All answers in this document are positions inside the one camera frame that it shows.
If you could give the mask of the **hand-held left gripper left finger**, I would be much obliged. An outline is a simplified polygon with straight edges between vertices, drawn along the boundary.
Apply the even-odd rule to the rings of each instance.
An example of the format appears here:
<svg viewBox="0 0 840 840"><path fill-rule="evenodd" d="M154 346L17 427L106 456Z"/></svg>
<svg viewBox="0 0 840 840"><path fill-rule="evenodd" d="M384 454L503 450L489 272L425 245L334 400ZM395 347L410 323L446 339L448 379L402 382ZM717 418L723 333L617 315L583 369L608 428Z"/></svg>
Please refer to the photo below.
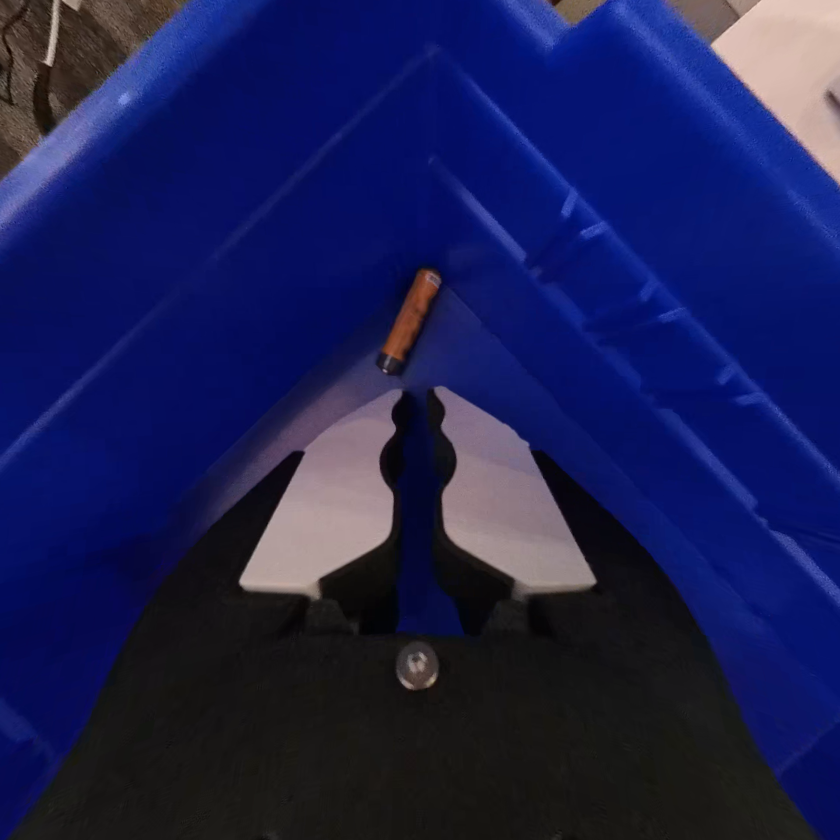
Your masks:
<svg viewBox="0 0 840 840"><path fill-rule="evenodd" d="M244 592L333 601L363 633L396 630L410 417L409 395L391 390L311 442L239 578Z"/></svg>

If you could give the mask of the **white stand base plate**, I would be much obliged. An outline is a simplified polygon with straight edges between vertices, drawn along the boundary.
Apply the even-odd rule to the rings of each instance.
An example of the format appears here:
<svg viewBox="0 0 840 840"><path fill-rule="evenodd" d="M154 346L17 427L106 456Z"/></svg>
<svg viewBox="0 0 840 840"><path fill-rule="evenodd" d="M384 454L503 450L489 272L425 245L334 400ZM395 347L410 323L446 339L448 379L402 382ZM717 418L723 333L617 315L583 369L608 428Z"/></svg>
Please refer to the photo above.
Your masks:
<svg viewBox="0 0 840 840"><path fill-rule="evenodd" d="M839 2L733 2L712 48L839 181Z"/></svg>

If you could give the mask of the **copper battery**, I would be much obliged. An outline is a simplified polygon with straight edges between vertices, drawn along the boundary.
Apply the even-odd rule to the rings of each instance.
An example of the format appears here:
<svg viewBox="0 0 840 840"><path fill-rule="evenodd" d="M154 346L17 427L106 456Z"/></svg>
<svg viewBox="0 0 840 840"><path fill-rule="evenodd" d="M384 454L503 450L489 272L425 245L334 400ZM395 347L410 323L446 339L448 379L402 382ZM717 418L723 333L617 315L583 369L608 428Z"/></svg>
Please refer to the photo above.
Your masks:
<svg viewBox="0 0 840 840"><path fill-rule="evenodd" d="M379 371L401 375L440 290L442 277L433 268L419 269L376 359Z"/></svg>

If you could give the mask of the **large blue plastic bin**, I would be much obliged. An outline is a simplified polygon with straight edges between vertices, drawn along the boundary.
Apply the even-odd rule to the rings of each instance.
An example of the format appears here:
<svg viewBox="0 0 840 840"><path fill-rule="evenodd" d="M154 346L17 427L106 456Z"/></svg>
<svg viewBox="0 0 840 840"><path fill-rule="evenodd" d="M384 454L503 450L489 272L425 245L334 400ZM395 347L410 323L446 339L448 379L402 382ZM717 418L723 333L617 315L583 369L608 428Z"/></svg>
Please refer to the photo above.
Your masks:
<svg viewBox="0 0 840 840"><path fill-rule="evenodd" d="M464 633L436 386L593 591ZM244 592L391 390L396 630ZM2 838L838 838L838 184L667 10L190 3L2 181L1 488Z"/></svg>

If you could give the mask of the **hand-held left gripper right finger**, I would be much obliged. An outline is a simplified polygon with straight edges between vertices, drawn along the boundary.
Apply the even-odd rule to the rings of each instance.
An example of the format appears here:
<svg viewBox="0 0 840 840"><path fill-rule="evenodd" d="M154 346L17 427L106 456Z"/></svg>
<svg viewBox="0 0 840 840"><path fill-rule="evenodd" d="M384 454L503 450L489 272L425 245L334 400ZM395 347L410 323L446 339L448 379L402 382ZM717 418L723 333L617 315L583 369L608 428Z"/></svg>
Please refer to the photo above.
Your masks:
<svg viewBox="0 0 840 840"><path fill-rule="evenodd" d="M443 386L427 392L427 420L434 573L464 633L481 634L504 602L529 618L534 599L593 591L595 574L529 443Z"/></svg>

